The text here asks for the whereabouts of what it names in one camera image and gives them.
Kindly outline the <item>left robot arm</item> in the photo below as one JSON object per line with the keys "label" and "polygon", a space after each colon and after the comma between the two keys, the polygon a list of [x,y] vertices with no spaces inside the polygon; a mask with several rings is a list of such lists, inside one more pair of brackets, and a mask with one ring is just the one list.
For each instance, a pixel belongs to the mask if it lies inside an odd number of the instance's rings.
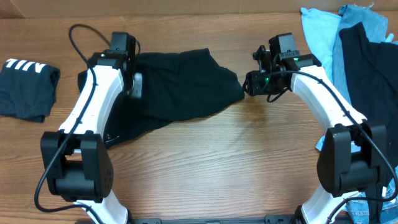
{"label": "left robot arm", "polygon": [[86,81],[69,117],[56,132],[44,132],[40,149],[45,171],[34,194],[37,209],[50,213],[39,203],[47,183],[50,193],[82,208],[94,223],[133,223],[131,212],[116,198],[113,165],[103,134],[115,100],[132,86],[134,54],[105,50],[87,60]]}

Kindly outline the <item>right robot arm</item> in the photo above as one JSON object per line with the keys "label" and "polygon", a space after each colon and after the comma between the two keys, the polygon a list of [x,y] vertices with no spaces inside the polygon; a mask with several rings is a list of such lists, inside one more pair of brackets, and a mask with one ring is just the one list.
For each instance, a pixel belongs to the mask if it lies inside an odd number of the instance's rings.
{"label": "right robot arm", "polygon": [[247,73],[243,90],[273,102],[285,92],[299,96],[324,131],[315,193],[293,215],[267,215],[265,223],[336,223],[343,205],[379,188],[390,166],[384,157],[386,128],[370,123],[329,81],[319,60],[298,51],[276,54],[261,45],[252,55],[259,69]]}

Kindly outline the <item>black shorts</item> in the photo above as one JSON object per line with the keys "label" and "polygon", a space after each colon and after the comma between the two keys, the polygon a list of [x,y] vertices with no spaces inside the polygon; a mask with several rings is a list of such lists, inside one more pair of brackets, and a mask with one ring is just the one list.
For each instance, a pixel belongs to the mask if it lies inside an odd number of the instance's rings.
{"label": "black shorts", "polygon": [[237,75],[217,64],[208,49],[141,53],[142,98],[118,96],[104,129],[104,145],[138,138],[174,121],[204,118],[244,99]]}

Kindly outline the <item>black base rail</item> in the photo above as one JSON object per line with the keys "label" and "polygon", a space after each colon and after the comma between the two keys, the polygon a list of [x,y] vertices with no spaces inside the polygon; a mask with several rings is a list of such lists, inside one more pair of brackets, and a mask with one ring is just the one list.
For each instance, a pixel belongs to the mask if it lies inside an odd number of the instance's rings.
{"label": "black base rail", "polygon": [[159,218],[134,219],[134,224],[290,224],[293,215],[266,215],[264,218],[213,218],[161,220]]}

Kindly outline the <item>light blue shirt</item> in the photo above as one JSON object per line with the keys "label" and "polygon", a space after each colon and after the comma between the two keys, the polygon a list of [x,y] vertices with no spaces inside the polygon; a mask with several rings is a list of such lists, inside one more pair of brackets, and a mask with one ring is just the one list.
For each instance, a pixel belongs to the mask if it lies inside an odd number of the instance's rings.
{"label": "light blue shirt", "polygon": [[311,53],[325,69],[328,79],[333,81],[333,49],[341,16],[315,8],[300,9],[302,29]]}

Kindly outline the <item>blue denim jeans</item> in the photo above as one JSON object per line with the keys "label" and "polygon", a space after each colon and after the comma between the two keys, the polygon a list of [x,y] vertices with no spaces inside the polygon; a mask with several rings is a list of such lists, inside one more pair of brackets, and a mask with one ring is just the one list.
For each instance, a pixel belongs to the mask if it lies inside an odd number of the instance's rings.
{"label": "blue denim jeans", "polygon": [[353,5],[338,13],[333,83],[368,121],[386,126],[386,157],[397,167],[397,45],[384,40],[388,20]]}

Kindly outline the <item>folded black shirt white letters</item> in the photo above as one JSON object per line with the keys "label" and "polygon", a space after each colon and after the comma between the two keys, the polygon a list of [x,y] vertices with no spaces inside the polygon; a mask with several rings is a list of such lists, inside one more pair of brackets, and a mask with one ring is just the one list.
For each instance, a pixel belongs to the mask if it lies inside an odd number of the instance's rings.
{"label": "folded black shirt white letters", "polygon": [[60,69],[9,58],[1,69],[1,115],[43,123],[56,102]]}

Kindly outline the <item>black garment in pile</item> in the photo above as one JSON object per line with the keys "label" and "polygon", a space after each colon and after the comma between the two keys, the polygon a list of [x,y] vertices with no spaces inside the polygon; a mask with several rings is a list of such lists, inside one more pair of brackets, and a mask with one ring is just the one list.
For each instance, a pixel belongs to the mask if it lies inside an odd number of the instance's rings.
{"label": "black garment in pile", "polygon": [[397,167],[397,45],[371,42],[363,23],[339,31],[349,97],[370,122],[387,129],[386,157]]}

